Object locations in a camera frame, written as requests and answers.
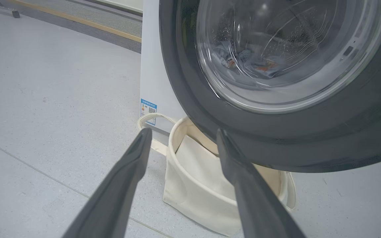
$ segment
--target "laundry basket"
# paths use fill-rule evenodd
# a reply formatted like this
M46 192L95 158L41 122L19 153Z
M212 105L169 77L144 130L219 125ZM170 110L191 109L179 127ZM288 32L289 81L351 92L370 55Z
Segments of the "laundry basket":
M234 187L222 173L217 145L188 117L176 122L165 115L149 113L139 119L139 128L157 117L174 123L168 146L154 139L151 144L151 148L167 158L163 201L208 229L233 235L241 227L239 211ZM182 146L187 148L184 156L192 160L190 163L181 160L177 154ZM296 190L291 173L254 166L280 201L287 197L286 209L291 211L295 208Z

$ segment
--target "sticker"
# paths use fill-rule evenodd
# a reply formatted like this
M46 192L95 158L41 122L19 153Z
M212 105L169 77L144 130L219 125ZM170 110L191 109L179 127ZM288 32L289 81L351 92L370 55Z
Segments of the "sticker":
M156 113L157 105L150 103L149 101L145 101L141 98L141 117L148 113ZM155 125L155 118L147 121L147 123L151 125Z

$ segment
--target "white wall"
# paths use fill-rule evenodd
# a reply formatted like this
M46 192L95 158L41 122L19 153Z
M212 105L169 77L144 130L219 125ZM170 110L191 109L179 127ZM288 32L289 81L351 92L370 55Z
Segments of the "white wall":
M135 12L143 12L144 0L97 0L103 3L109 3Z

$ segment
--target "floor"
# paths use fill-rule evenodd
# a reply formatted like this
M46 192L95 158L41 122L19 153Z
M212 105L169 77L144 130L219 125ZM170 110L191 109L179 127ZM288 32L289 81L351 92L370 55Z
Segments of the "floor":
M138 132L140 59L0 11L0 237L62 236ZM162 201L164 174L151 151L126 237L223 237ZM294 177L307 237L381 237L381 163Z

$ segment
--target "washing machine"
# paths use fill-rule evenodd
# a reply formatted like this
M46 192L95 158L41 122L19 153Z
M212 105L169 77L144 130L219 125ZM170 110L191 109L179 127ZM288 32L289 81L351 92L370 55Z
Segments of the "washing machine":
M144 7L142 114L188 115L212 140L224 128L252 163L279 170L381 161L381 1Z

